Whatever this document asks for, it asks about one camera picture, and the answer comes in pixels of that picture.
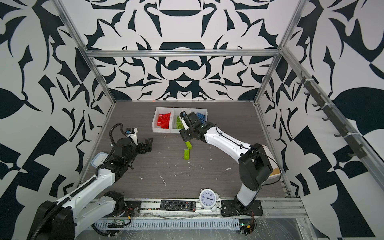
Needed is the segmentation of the blue lego brick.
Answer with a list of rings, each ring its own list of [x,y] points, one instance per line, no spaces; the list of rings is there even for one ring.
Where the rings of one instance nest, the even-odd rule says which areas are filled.
[[[197,116],[198,116],[198,118],[199,118],[200,120],[202,120],[202,121],[205,121],[205,120],[206,120],[206,116],[205,116],[204,114],[202,114],[202,113],[197,113]]]

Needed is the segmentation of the green lego brick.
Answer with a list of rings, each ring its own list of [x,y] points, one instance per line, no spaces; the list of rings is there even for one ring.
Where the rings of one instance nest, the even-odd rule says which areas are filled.
[[[182,122],[182,120],[181,120],[181,118],[180,118],[180,116],[177,116],[177,120],[176,120],[176,128],[177,128],[178,130],[181,130],[181,129],[184,129],[184,128],[185,128],[184,125],[183,125],[183,122]]]
[[[186,149],[184,150],[184,160],[189,160],[190,159],[190,150]]]
[[[189,141],[185,142],[185,144],[189,150],[192,149],[192,144]]]

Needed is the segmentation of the red lego brick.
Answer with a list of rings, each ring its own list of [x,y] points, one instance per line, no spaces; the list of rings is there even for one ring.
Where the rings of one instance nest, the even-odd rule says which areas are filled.
[[[169,122],[171,117],[171,113],[168,114],[159,114],[158,122]]]
[[[169,129],[169,122],[157,122],[156,127],[160,129]]]

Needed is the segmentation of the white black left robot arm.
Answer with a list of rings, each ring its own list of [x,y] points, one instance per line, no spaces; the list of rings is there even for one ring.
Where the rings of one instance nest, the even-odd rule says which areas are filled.
[[[78,188],[54,201],[38,207],[27,238],[29,240],[74,240],[89,226],[107,215],[124,211],[124,195],[107,192],[93,199],[117,182],[132,167],[137,155],[152,151],[153,139],[136,143],[132,137],[119,139],[111,152],[98,154],[95,174]]]

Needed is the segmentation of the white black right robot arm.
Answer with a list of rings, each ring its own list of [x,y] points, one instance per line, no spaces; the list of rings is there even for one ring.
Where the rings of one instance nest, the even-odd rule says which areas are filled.
[[[244,143],[224,133],[211,122],[203,122],[196,113],[180,113],[184,128],[180,130],[182,139],[187,142],[192,139],[212,145],[230,157],[239,167],[241,188],[233,200],[222,201],[221,215],[261,216],[261,204],[256,195],[263,186],[278,183],[282,171],[267,146],[256,143]]]

